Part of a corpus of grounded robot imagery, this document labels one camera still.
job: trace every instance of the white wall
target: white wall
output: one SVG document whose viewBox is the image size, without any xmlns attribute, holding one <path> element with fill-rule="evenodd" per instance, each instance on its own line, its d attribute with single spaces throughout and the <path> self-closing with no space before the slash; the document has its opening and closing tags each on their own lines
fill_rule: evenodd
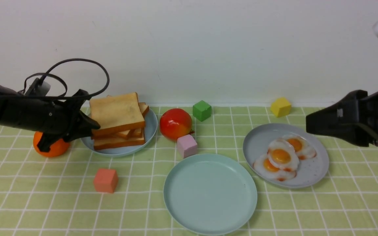
<svg viewBox="0 0 378 236">
<path fill-rule="evenodd" d="M 326 103 L 378 90 L 378 0 L 0 0 L 0 84 L 88 58 L 149 103 Z M 101 70 L 68 63 L 69 94 Z M 52 81 L 51 95 L 62 93 Z"/>
</svg>

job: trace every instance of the egg yolk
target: egg yolk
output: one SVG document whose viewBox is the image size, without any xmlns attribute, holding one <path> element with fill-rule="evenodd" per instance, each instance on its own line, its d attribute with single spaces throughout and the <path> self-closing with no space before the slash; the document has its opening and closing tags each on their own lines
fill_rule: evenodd
<svg viewBox="0 0 378 236">
<path fill-rule="evenodd" d="M 290 143 L 291 146 L 294 147 L 294 150 L 296 152 L 300 151 L 303 148 L 303 144 L 298 139 L 288 139 L 287 142 Z"/>
<path fill-rule="evenodd" d="M 279 170 L 277 167 L 272 166 L 272 163 L 267 158 L 263 162 L 263 166 L 265 167 L 266 170 L 270 172 L 277 172 Z"/>
<path fill-rule="evenodd" d="M 276 163 L 280 164 L 287 164 L 291 161 L 290 154 L 283 149 L 275 149 L 272 151 L 271 157 Z"/>
</svg>

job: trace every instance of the foam block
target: foam block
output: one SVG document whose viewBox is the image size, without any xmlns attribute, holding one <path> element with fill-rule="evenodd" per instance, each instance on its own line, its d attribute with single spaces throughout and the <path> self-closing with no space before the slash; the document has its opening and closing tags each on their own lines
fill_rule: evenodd
<svg viewBox="0 0 378 236">
<path fill-rule="evenodd" d="M 285 97 L 280 97 L 271 104 L 270 110 L 274 116 L 282 117 L 290 113 L 291 103 Z"/>
<path fill-rule="evenodd" d="M 177 139 L 177 150 L 183 158 L 186 158 L 198 153 L 198 144 L 195 139 L 188 134 Z"/>
<path fill-rule="evenodd" d="M 93 184 L 98 192 L 114 193 L 118 181 L 116 170 L 101 168 L 97 171 Z"/>
<path fill-rule="evenodd" d="M 211 116 L 212 108 L 211 105 L 206 103 L 204 100 L 196 103 L 192 107 L 193 116 L 199 121 L 204 121 Z"/>
</svg>

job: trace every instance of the orange cube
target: orange cube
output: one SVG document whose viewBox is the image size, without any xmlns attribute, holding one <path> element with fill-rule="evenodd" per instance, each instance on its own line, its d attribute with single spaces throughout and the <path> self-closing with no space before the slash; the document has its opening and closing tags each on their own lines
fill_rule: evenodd
<svg viewBox="0 0 378 236">
<path fill-rule="evenodd" d="M 114 193 L 119 178 L 117 177 L 116 170 L 112 169 L 99 169 L 94 177 L 94 188 L 98 192 Z"/>
</svg>

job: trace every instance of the empty plate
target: empty plate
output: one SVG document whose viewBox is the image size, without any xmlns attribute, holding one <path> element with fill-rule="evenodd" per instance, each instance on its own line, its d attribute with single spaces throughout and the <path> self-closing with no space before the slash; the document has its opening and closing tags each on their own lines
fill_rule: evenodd
<svg viewBox="0 0 378 236">
<path fill-rule="evenodd" d="M 305 139 L 317 152 L 316 157 L 300 160 L 297 175 L 290 180 L 268 179 L 253 168 L 255 160 L 267 153 L 268 145 L 284 135 L 294 134 Z M 329 156 L 322 143 L 313 135 L 288 124 L 266 124 L 251 130 L 243 141 L 243 154 L 252 170 L 266 181 L 285 188 L 304 188 L 316 184 L 329 169 Z"/>
<path fill-rule="evenodd" d="M 257 200 L 258 191 L 247 170 L 218 154 L 183 159 L 164 184 L 164 201 L 171 216 L 203 235 L 239 229 L 253 215 Z"/>
<path fill-rule="evenodd" d="M 133 154 L 137 151 L 140 151 L 145 146 L 147 146 L 148 143 L 153 139 L 153 137 L 156 134 L 158 128 L 158 119 L 156 114 L 153 112 L 153 110 L 149 110 L 148 113 L 145 115 L 145 128 L 144 128 L 144 135 L 145 135 L 145 143 L 143 145 L 138 146 L 129 146 L 129 147 L 119 147 L 119 148 L 109 148 L 109 149 L 103 149 L 103 150 L 94 150 L 94 141 L 90 137 L 81 138 L 81 141 L 83 144 L 101 154 L 104 156 L 109 157 L 123 157 L 126 155 Z"/>
</svg>

